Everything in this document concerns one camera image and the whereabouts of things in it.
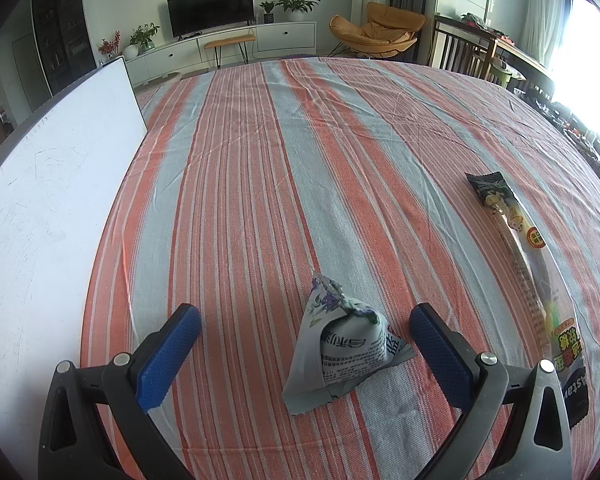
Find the long stick snack packet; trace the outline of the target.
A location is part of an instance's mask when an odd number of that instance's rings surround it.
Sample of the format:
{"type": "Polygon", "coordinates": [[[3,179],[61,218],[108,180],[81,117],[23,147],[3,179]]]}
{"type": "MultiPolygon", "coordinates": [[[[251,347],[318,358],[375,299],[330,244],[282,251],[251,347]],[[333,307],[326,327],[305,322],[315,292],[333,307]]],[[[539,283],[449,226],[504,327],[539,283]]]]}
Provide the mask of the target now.
{"type": "Polygon", "coordinates": [[[468,183],[513,259],[542,355],[553,362],[571,427],[588,414],[584,343],[574,302],[542,232],[502,174],[468,174],[468,183]]]}

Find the grey triangular snack pouch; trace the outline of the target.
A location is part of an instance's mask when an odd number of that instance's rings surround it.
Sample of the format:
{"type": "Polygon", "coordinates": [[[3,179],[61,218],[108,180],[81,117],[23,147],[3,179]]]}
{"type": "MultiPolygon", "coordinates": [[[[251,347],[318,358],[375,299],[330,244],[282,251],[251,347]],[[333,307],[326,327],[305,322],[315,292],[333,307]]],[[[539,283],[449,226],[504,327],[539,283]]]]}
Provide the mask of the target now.
{"type": "Polygon", "coordinates": [[[414,355],[413,348],[390,330],[385,315],[314,272],[284,403],[292,416],[315,410],[345,396],[378,370],[414,355]]]}

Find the white board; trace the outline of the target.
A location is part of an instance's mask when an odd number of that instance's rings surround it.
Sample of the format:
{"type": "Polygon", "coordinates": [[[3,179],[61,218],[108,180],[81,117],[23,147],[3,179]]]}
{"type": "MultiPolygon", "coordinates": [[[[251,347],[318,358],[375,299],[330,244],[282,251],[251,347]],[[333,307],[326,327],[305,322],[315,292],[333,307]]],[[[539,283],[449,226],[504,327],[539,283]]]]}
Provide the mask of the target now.
{"type": "Polygon", "coordinates": [[[32,478],[56,365],[79,355],[102,231],[146,133],[125,62],[53,96],[0,146],[0,449],[32,478]]]}

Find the striped red grey tablecloth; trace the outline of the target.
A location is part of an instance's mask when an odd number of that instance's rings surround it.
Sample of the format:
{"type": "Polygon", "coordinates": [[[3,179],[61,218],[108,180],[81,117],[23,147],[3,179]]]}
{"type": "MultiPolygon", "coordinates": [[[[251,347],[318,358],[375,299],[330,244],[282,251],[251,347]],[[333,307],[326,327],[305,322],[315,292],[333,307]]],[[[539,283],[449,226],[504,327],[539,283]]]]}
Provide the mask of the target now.
{"type": "Polygon", "coordinates": [[[467,182],[500,172],[577,311],[590,409],[572,471],[600,460],[600,179],[525,102],[426,66],[291,58],[140,97],[147,134],[102,233],[81,362],[131,351],[180,304],[202,332],[152,415],[198,479],[409,479],[456,413],[423,359],[301,416],[283,402],[314,272],[405,335],[432,304],[479,350],[530,365],[532,318],[467,182]]]}

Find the wooden side table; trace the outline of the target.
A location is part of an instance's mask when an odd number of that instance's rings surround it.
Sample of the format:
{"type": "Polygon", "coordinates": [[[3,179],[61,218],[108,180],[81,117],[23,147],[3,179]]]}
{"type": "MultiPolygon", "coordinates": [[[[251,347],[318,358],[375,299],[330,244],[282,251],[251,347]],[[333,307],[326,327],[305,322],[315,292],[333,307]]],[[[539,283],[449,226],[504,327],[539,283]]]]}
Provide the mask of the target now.
{"type": "Polygon", "coordinates": [[[502,36],[437,14],[428,64],[440,70],[496,82],[509,90],[532,88],[550,98],[555,83],[540,62],[502,36]]]}

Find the red flower plant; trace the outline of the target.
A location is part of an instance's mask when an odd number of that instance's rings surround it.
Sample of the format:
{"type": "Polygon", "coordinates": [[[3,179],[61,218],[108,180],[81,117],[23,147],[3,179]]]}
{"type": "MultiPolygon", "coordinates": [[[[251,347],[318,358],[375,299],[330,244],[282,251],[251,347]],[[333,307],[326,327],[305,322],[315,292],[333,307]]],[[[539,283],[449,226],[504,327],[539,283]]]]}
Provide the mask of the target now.
{"type": "Polygon", "coordinates": [[[119,54],[121,41],[121,32],[116,30],[114,36],[111,39],[102,39],[100,44],[97,46],[99,54],[102,56],[102,62],[104,64],[112,61],[119,54]]]}

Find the potted plant in white vase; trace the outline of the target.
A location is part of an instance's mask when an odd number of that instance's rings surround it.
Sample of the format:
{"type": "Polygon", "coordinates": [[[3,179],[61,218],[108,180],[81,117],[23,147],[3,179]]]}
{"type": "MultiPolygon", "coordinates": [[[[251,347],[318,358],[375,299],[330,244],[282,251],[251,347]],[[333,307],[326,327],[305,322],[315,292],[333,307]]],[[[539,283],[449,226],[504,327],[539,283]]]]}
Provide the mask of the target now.
{"type": "Polygon", "coordinates": [[[138,26],[132,31],[129,46],[137,48],[138,53],[145,53],[155,47],[154,37],[157,35],[160,26],[155,23],[148,23],[138,26]]]}

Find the orange lounge chair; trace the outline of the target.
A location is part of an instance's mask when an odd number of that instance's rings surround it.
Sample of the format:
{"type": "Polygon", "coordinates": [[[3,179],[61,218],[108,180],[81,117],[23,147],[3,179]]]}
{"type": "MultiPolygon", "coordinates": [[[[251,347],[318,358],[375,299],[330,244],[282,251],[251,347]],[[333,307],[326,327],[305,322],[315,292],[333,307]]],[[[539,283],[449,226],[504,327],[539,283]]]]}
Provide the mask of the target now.
{"type": "Polygon", "coordinates": [[[377,2],[367,3],[366,18],[367,22],[358,26],[335,15],[329,30],[340,44],[369,58],[394,58],[406,52],[427,23],[424,14],[377,2]]]}

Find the dark display cabinet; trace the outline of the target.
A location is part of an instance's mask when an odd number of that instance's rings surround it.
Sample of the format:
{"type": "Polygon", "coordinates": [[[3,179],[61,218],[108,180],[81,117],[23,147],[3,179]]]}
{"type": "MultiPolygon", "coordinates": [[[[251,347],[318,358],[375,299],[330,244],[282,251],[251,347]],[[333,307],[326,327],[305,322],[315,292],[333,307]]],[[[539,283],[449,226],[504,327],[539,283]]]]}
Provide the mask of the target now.
{"type": "Polygon", "coordinates": [[[38,58],[50,94],[96,68],[82,0],[31,0],[38,58]]]}

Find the small wooden bench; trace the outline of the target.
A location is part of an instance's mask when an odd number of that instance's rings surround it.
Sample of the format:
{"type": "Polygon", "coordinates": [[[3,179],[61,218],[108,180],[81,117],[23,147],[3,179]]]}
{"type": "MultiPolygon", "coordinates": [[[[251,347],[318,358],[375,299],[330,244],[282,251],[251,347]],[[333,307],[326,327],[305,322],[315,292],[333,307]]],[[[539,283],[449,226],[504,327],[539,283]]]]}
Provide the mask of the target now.
{"type": "Polygon", "coordinates": [[[255,34],[224,37],[210,40],[202,45],[204,52],[212,56],[213,66],[220,70],[229,58],[238,58],[242,64],[250,61],[249,49],[256,42],[255,34]]]}

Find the white tv cabinet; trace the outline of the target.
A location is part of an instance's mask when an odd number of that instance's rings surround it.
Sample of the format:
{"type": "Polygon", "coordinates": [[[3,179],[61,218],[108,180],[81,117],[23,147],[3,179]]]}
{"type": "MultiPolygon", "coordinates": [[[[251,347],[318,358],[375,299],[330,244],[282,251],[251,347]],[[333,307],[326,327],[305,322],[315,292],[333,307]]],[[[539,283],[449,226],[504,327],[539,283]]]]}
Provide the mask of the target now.
{"type": "Polygon", "coordinates": [[[133,86],[170,74],[286,56],[316,55],[315,22],[257,24],[207,32],[149,49],[125,62],[133,86]]]}

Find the black television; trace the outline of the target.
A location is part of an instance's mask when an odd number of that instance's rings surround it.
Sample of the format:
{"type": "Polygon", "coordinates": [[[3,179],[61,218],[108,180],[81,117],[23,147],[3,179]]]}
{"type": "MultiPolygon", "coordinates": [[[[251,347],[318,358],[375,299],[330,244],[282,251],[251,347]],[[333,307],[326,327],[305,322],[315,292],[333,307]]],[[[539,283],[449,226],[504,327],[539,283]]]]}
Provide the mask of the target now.
{"type": "Polygon", "coordinates": [[[254,19],[253,0],[166,0],[175,38],[254,19]]]}

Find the small dark potted plant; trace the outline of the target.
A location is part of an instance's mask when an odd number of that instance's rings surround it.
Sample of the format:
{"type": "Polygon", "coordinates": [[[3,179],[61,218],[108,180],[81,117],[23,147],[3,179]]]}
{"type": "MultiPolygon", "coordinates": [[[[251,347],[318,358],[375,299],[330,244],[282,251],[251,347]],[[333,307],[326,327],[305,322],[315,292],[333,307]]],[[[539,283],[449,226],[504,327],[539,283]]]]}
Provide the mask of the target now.
{"type": "Polygon", "coordinates": [[[274,9],[276,7],[275,1],[261,1],[259,4],[263,11],[263,23],[273,24],[275,22],[274,9]]]}

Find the large green potted plant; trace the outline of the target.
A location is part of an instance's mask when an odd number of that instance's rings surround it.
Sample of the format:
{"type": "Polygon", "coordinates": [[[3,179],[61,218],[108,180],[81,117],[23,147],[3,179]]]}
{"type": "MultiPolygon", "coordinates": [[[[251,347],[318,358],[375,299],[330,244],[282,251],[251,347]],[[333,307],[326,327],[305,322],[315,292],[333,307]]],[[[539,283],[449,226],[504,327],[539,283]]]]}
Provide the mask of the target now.
{"type": "Polygon", "coordinates": [[[281,6],[288,14],[288,18],[293,22],[304,20],[306,14],[321,3],[321,0],[278,0],[277,5],[281,6]]]}

